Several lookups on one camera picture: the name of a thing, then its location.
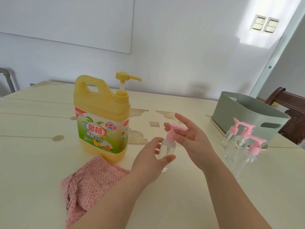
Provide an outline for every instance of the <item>yellow dish soap bottle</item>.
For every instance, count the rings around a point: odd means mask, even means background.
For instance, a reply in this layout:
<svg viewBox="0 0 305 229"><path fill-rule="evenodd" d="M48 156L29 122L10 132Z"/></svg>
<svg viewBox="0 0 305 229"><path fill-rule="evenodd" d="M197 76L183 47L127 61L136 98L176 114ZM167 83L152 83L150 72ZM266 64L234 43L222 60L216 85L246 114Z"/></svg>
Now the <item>yellow dish soap bottle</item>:
<svg viewBox="0 0 305 229"><path fill-rule="evenodd" d="M124 90L125 81L142 79L117 72L120 89L113 93L104 80L81 75L75 81L74 106L79 142L84 150L110 162L120 161L127 150L130 103ZM91 91L95 85L98 92Z"/></svg>

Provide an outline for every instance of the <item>white door frame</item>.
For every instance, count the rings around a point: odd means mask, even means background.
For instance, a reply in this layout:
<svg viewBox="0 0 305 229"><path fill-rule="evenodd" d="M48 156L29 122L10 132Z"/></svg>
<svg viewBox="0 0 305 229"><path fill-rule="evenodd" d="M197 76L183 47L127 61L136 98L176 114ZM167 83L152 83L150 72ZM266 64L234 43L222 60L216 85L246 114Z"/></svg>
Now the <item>white door frame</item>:
<svg viewBox="0 0 305 229"><path fill-rule="evenodd" d="M276 45L273 53L271 54L263 72L261 73L260 77L256 81L252 91L250 92L251 97L256 98L261 91L263 85L265 84L267 78L269 77L270 73L272 72L274 66L278 62L280 56L282 55L284 49L286 48L287 44L289 43L292 35L294 34L295 30L297 29L299 23L301 22L303 16L305 15L305 0L301 0L298 7L295 10L294 15L292 16L284 34L280 38L278 44Z"/></svg>

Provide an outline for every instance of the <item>metal pipe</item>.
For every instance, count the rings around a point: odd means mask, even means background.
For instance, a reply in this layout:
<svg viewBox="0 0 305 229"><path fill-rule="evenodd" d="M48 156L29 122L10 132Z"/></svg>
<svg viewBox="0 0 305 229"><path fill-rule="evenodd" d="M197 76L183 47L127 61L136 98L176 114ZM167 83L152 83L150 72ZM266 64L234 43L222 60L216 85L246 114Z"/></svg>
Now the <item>metal pipe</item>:
<svg viewBox="0 0 305 229"><path fill-rule="evenodd" d="M4 74L4 76L6 78L6 81L9 85L9 87L10 87L11 93L16 92L15 88L14 88L14 85L13 85L13 82L11 80L11 73L7 69L4 69L4 68L0 68L0 73Z"/></svg>

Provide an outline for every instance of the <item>forearm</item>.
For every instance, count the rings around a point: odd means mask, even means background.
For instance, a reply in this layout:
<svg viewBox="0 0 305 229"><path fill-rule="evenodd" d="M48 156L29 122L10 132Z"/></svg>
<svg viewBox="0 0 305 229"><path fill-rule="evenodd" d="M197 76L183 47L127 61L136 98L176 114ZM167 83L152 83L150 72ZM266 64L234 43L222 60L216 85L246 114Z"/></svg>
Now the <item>forearm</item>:
<svg viewBox="0 0 305 229"><path fill-rule="evenodd" d="M135 202L147 185L133 173L118 181L72 229L125 228Z"/></svg>
<svg viewBox="0 0 305 229"><path fill-rule="evenodd" d="M218 156L204 174L220 229L271 229Z"/></svg>

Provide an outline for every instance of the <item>pink towel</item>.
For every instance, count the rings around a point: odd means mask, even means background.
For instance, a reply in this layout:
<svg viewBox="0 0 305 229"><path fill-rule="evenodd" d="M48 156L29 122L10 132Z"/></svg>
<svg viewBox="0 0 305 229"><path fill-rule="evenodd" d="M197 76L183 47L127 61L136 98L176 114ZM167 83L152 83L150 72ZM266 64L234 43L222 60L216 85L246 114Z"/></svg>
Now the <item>pink towel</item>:
<svg viewBox="0 0 305 229"><path fill-rule="evenodd" d="M66 201L70 228L117 181L130 171L96 156L61 183Z"/></svg>

